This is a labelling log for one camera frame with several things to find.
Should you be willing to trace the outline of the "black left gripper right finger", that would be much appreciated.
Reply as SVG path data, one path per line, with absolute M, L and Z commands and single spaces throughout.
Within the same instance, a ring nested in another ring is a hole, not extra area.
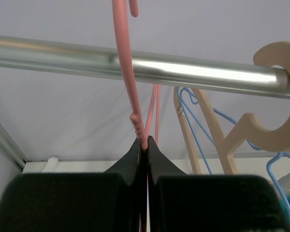
M 257 175 L 188 175 L 148 138 L 153 232 L 289 232 L 273 187 Z

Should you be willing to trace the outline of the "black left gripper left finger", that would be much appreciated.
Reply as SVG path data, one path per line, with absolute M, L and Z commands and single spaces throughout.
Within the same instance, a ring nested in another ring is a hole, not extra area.
M 0 232 L 140 232 L 141 145 L 102 173 L 16 176 L 0 200 Z

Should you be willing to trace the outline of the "beige wooden hanger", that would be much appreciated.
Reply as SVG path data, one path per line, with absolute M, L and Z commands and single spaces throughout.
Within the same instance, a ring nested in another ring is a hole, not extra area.
M 264 67 L 284 68 L 290 81 L 290 42 L 275 42 L 264 46 L 255 53 L 253 62 Z M 254 113 L 243 114 L 228 135 L 224 135 L 206 93 L 195 88 L 192 92 L 200 105 L 225 174 L 238 172 L 233 155 L 245 140 L 251 141 L 263 151 L 290 151 L 290 110 L 284 112 L 286 107 L 282 100 L 278 101 L 277 106 L 271 104 L 266 107 L 262 119 Z

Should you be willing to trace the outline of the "pink wire hanger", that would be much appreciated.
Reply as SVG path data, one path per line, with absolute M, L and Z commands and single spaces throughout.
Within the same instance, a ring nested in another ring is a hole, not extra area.
M 149 137 L 153 112 L 156 112 L 155 140 L 156 142 L 159 140 L 160 85 L 158 84 L 153 85 L 146 123 L 143 123 L 141 107 L 134 76 L 134 70 L 132 65 L 126 1 L 113 0 L 112 10 L 113 10 L 114 30 L 119 64 L 121 67 L 121 72 L 123 75 L 124 83 L 132 108 L 130 121 L 135 129 L 136 137 L 141 143 L 142 150 L 146 151 L 148 149 L 147 140 Z

